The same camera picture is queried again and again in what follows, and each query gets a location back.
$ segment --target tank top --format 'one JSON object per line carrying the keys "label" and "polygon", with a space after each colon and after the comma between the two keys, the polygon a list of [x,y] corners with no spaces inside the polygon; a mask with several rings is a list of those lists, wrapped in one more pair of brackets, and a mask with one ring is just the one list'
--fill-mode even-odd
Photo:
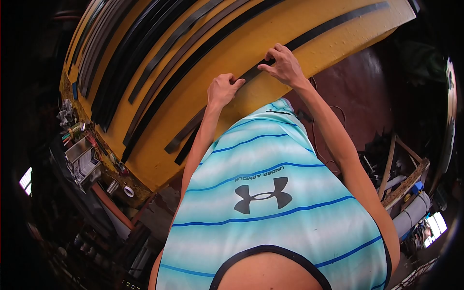
{"label": "tank top", "polygon": [[174,219],[156,289],[216,289],[234,263],[261,252],[299,263],[324,290],[383,289],[391,273],[375,221],[318,160],[283,98],[207,150]]}

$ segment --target hand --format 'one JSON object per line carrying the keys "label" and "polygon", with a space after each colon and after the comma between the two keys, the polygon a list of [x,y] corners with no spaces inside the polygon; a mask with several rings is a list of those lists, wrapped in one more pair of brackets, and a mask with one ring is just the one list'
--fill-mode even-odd
{"label": "hand", "polygon": [[237,79],[231,73],[215,77],[208,88],[208,107],[222,110],[235,97],[235,93],[244,83],[245,79]]}
{"label": "hand", "polygon": [[271,58],[276,60],[276,65],[274,67],[267,64],[260,64],[258,65],[258,69],[268,72],[271,76],[292,88],[305,84],[308,81],[301,71],[298,60],[287,47],[277,43],[274,48],[270,48],[264,56],[266,61]]}

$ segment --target roll of tape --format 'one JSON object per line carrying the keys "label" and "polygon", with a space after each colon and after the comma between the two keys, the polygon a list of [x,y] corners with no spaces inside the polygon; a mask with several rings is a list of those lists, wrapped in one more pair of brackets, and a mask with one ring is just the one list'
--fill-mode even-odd
{"label": "roll of tape", "polygon": [[124,192],[127,194],[127,196],[134,197],[135,193],[130,187],[128,186],[124,187]]}

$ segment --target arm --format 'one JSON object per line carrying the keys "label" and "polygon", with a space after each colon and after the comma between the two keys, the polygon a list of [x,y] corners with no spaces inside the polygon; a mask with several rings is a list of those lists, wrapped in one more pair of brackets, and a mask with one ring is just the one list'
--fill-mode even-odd
{"label": "arm", "polygon": [[356,147],[342,123],[309,80],[304,77],[297,59],[287,47],[276,44],[274,48],[268,50],[264,58],[266,60],[275,58],[276,65],[271,67],[260,64],[258,68],[292,87],[317,121],[327,147],[343,174],[346,188],[377,223],[390,252],[393,272],[400,260],[400,244],[395,226],[380,203],[374,185],[359,161]]}
{"label": "arm", "polygon": [[[219,75],[213,79],[213,82],[208,88],[208,105],[205,110],[205,115],[201,121],[200,128],[193,142],[192,149],[187,157],[187,162],[184,168],[182,177],[182,189],[180,191],[180,201],[177,210],[174,214],[171,226],[173,225],[175,216],[179,210],[180,204],[184,199],[185,191],[187,190],[190,179],[193,173],[200,164],[201,159],[214,141],[214,132],[218,125],[219,116],[222,109],[234,97],[237,90],[245,83],[244,79],[236,79],[233,74],[227,73]],[[156,278],[158,277],[158,269],[160,267],[161,257],[164,249],[160,252],[153,264],[148,289],[155,289]]]}

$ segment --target yellow curved form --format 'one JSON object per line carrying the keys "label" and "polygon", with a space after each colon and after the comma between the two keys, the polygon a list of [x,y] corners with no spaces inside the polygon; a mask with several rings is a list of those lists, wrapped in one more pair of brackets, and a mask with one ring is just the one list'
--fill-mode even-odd
{"label": "yellow curved form", "polygon": [[[233,2],[232,0],[225,0],[199,21],[187,35],[183,36],[153,71],[134,104],[129,104],[127,99],[147,63],[171,33],[193,11],[197,10],[207,1],[199,0],[177,19],[154,45],[128,85],[108,133],[103,133],[97,126],[99,134],[118,158],[121,158],[122,152],[125,149],[122,140],[129,124],[156,76],[175,52],[201,25]],[[178,62],[163,81],[160,88],[202,43],[232,19],[261,1],[251,0],[207,32]],[[183,169],[183,166],[178,166],[174,163],[174,159],[186,139],[182,142],[179,150],[170,155],[164,151],[164,147],[206,105],[206,89],[214,77],[227,72],[240,76],[259,62],[264,57],[267,49],[272,47],[276,42],[285,44],[325,21],[359,7],[377,2],[380,1],[285,0],[248,21],[215,46],[176,86],[145,129],[129,160],[126,162],[126,166],[150,190],[156,191],[162,188]],[[148,0],[140,0],[120,25],[98,67],[89,98],[85,99],[79,94],[78,100],[88,117],[91,116],[91,104],[111,55],[124,36],[124,33],[148,3]],[[390,5],[389,8],[374,11],[350,20],[296,49],[294,54],[298,58],[305,76],[310,77],[350,54],[382,40],[393,32],[396,27],[415,18],[414,12],[406,0],[389,0],[388,3]],[[73,67],[69,80],[72,83],[76,78],[77,68]],[[235,99],[224,108],[216,130],[216,137],[220,136],[240,118],[267,103],[275,101],[290,90],[290,87],[281,84],[266,73],[259,74],[240,89]]]}

